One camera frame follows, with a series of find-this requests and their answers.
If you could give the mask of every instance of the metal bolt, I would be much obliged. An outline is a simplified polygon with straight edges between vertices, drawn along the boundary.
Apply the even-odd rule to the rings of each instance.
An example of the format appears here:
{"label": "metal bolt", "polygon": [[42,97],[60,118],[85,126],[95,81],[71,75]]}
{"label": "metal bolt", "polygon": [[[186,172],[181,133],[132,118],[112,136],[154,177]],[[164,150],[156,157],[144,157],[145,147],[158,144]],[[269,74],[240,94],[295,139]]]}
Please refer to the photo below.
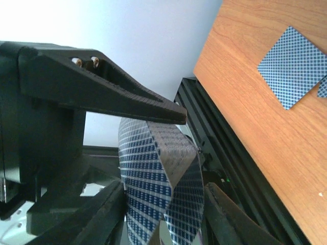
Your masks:
{"label": "metal bolt", "polygon": [[91,59],[93,60],[93,67],[94,68],[98,68],[98,66],[99,66],[99,58],[93,56],[93,57],[91,57]]}
{"label": "metal bolt", "polygon": [[83,62],[82,62],[81,59],[79,59],[79,58],[72,58],[72,61],[73,61],[75,64],[77,64],[79,67],[82,67]]}

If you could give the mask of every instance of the orange wooden board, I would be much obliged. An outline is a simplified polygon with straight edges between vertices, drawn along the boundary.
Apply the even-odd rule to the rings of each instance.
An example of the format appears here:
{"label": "orange wooden board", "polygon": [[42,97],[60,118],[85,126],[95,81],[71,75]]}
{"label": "orange wooden board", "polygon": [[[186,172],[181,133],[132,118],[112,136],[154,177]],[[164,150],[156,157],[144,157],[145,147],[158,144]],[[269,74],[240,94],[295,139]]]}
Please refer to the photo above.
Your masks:
{"label": "orange wooden board", "polygon": [[327,244],[327,99],[285,110],[257,70],[288,26],[327,54],[327,0],[225,0],[194,74],[312,244]]}

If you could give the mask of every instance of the black machine frame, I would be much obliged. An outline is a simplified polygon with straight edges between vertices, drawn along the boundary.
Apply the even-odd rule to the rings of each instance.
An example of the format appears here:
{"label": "black machine frame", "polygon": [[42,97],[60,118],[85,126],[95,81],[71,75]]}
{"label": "black machine frame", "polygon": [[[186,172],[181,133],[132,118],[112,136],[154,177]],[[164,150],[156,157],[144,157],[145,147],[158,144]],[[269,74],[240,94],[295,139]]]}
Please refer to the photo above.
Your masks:
{"label": "black machine frame", "polygon": [[182,79],[175,102],[188,111],[188,125],[204,159],[204,182],[216,182],[255,223],[283,244],[310,244],[196,78]]}

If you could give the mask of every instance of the wood grain surface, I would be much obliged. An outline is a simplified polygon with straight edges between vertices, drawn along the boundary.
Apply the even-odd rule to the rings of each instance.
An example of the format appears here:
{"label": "wood grain surface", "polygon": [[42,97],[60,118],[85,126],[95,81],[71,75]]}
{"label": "wood grain surface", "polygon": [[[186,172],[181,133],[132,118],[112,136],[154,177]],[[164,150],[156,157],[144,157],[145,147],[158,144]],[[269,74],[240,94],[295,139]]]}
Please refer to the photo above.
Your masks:
{"label": "wood grain surface", "polygon": [[327,0],[224,0],[194,74],[312,244],[327,244],[327,99],[285,110],[257,70],[288,26],[327,54]]}

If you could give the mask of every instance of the white wall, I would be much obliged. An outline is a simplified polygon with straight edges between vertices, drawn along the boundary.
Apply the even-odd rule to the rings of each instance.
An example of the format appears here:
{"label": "white wall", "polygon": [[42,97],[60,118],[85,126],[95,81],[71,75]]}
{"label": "white wall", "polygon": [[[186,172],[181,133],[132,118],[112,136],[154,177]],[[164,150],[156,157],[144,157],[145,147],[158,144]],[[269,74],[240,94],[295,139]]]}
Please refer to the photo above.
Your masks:
{"label": "white wall", "polygon": [[[100,50],[136,80],[172,100],[182,77],[193,75],[221,2],[0,0],[0,40]],[[88,113],[84,144],[117,146],[119,120]]]}

